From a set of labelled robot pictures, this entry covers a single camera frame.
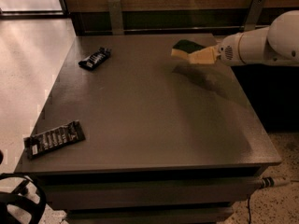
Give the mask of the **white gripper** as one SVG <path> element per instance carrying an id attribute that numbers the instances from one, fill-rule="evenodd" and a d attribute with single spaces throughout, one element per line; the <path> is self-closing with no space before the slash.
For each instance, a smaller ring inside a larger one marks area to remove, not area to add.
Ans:
<path id="1" fill-rule="evenodd" d="M 214 64 L 220 56 L 221 62 L 228 66 L 241 65 L 242 61 L 239 55 L 240 38 L 240 33 L 228 35 L 220 42 L 219 47 L 211 46 L 197 50 L 188 55 L 189 63 Z"/>

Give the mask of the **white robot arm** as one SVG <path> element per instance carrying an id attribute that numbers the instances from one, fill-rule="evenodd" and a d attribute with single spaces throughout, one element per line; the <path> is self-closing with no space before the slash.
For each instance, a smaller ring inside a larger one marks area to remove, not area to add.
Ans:
<path id="1" fill-rule="evenodd" d="M 265 64 L 290 66 L 299 63 L 299 11 L 278 16 L 261 29 L 226 36 L 218 45 L 188 55 L 192 64 L 228 66 Z"/>

